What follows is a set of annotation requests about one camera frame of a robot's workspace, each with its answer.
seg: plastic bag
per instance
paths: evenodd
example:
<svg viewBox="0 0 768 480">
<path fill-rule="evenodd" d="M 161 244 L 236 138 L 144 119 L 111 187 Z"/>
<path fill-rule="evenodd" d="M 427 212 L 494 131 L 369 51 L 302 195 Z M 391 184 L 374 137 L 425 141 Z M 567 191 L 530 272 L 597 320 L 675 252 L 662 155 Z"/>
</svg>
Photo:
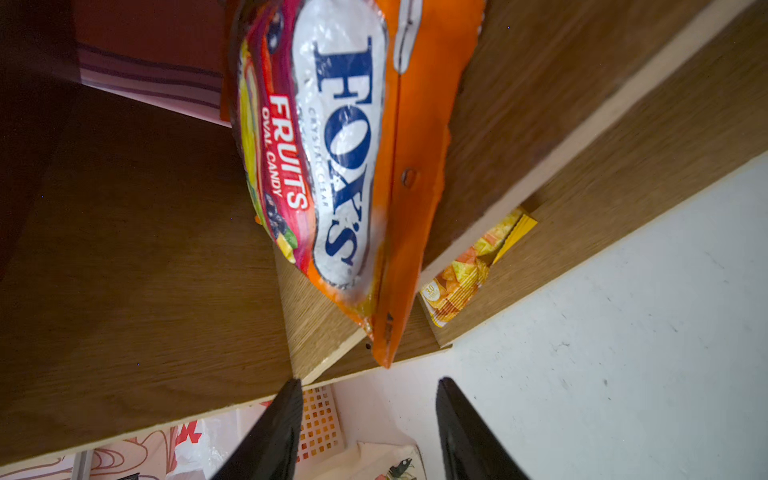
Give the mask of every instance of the plastic bag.
<svg viewBox="0 0 768 480">
<path fill-rule="evenodd" d="M 257 221 L 389 366 L 442 193 L 482 0 L 246 0 L 230 117 Z"/>
</svg>

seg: snack package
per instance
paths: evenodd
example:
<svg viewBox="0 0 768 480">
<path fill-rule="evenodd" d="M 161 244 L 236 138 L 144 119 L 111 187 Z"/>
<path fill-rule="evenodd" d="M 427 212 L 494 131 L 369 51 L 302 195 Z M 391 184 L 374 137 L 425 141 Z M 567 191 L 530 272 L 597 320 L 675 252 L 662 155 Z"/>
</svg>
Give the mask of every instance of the snack package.
<svg viewBox="0 0 768 480">
<path fill-rule="evenodd" d="M 461 312 L 488 279 L 491 265 L 498 262 L 536 223 L 525 210 L 516 208 L 434 280 L 424 285 L 422 300 L 433 323 L 442 328 Z"/>
<path fill-rule="evenodd" d="M 243 0 L 230 117 L 257 221 L 388 367 L 442 193 L 482 0 Z"/>
</svg>

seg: white wall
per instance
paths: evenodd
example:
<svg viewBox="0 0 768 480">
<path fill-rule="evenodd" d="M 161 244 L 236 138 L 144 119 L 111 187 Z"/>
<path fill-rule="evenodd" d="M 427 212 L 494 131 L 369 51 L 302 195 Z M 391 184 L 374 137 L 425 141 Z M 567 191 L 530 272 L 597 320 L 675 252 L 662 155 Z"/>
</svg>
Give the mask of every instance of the white wall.
<svg viewBox="0 0 768 480">
<path fill-rule="evenodd" d="M 447 375 L 534 480 L 768 478 L 766 249 L 763 155 L 450 351 L 336 384 L 347 441 L 443 478 Z"/>
</svg>

